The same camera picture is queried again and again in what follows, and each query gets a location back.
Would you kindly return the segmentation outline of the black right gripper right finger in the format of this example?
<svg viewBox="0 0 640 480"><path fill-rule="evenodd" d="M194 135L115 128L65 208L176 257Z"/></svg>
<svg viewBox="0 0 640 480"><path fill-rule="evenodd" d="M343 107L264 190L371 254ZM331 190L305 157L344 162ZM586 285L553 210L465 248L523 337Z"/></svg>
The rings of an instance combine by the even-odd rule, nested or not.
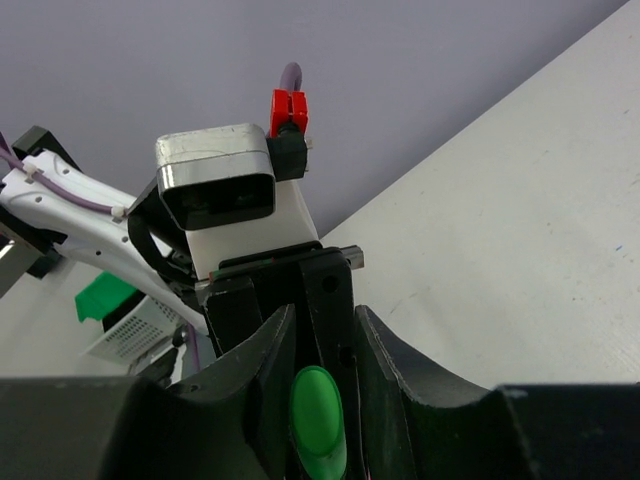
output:
<svg viewBox="0 0 640 480"><path fill-rule="evenodd" d="M355 312L365 456L375 479L636 479L636 384L485 389Z"/></svg>

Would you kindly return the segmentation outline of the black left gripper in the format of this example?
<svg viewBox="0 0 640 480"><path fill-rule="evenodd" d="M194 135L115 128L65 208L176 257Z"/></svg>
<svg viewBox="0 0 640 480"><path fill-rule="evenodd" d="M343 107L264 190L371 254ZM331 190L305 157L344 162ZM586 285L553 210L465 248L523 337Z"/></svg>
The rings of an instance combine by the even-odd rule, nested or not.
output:
<svg viewBox="0 0 640 480"><path fill-rule="evenodd" d="M254 284L288 290L303 260L297 361L327 370L342 399L357 398L351 269L340 250L322 250L297 181L219 179L166 190L151 182L128 211L127 233L149 270L140 290L185 319L203 319L204 307L218 357L263 323Z"/></svg>

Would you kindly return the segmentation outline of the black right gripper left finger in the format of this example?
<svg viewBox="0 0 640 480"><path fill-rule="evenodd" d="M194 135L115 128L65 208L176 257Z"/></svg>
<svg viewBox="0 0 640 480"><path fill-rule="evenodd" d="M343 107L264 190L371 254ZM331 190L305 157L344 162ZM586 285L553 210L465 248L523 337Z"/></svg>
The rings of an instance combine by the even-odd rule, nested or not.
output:
<svg viewBox="0 0 640 480"><path fill-rule="evenodd" d="M142 377L5 379L5 479L281 479L296 315L164 389Z"/></svg>

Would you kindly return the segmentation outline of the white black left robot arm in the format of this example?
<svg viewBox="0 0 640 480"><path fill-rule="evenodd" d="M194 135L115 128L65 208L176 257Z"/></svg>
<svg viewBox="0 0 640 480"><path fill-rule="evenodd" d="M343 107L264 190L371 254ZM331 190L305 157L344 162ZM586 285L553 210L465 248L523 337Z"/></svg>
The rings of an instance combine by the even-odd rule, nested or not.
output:
<svg viewBox="0 0 640 480"><path fill-rule="evenodd" d="M58 233L62 255L101 268L206 329L198 283L250 254L312 243L316 228L288 163L303 134L269 137L239 124L160 137L157 176L132 197L75 170L50 147L14 160L2 206L28 226Z"/></svg>

